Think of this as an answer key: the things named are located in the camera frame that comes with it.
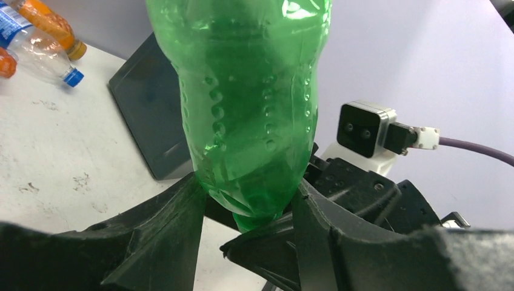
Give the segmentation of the green plastic bottle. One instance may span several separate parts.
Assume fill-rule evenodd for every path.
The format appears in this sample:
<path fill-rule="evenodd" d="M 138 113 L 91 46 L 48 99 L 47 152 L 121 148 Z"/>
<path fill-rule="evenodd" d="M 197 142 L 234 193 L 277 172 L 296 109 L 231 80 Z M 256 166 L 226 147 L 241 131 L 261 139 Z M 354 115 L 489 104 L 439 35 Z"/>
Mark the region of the green plastic bottle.
<path fill-rule="evenodd" d="M 280 217 L 309 163 L 331 1 L 147 1 L 179 78 L 208 194 L 248 232 Z"/>

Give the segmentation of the orange label bottle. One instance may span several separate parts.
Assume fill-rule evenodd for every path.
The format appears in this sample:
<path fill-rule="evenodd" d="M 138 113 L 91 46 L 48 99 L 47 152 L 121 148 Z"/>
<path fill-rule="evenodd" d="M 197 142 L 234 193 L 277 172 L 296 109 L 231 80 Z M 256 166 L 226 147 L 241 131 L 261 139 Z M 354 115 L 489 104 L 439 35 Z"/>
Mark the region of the orange label bottle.
<path fill-rule="evenodd" d="M 0 74 L 2 79 L 10 79 L 15 73 L 17 68 L 17 60 L 9 54 L 6 49 L 1 48 L 0 56 Z"/>

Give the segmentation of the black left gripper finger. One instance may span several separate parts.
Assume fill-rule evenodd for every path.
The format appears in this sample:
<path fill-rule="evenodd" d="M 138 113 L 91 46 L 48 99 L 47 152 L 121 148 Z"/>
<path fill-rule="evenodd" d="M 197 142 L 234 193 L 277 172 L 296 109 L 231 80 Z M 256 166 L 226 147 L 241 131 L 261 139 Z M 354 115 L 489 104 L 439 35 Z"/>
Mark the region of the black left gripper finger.
<path fill-rule="evenodd" d="M 206 194 L 189 174 L 77 232 L 1 223 L 2 290 L 192 290 Z"/>

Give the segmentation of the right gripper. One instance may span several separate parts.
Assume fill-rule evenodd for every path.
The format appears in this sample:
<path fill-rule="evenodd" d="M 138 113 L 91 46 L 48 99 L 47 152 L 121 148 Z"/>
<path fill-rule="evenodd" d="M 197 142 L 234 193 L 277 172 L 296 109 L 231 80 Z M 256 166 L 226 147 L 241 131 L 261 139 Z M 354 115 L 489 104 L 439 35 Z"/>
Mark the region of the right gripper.
<path fill-rule="evenodd" d="M 410 181 L 317 150 L 292 201 L 302 290 L 513 289 L 512 232 L 463 230 Z"/>

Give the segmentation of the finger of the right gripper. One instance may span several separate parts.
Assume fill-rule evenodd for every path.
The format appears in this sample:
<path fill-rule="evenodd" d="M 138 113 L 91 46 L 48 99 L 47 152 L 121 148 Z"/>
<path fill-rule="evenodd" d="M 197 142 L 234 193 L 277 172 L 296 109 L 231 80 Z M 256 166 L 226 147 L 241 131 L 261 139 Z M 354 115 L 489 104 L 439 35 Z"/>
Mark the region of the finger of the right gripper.
<path fill-rule="evenodd" d="M 293 215 L 243 233 L 220 247 L 229 261 L 281 290 L 301 290 Z"/>

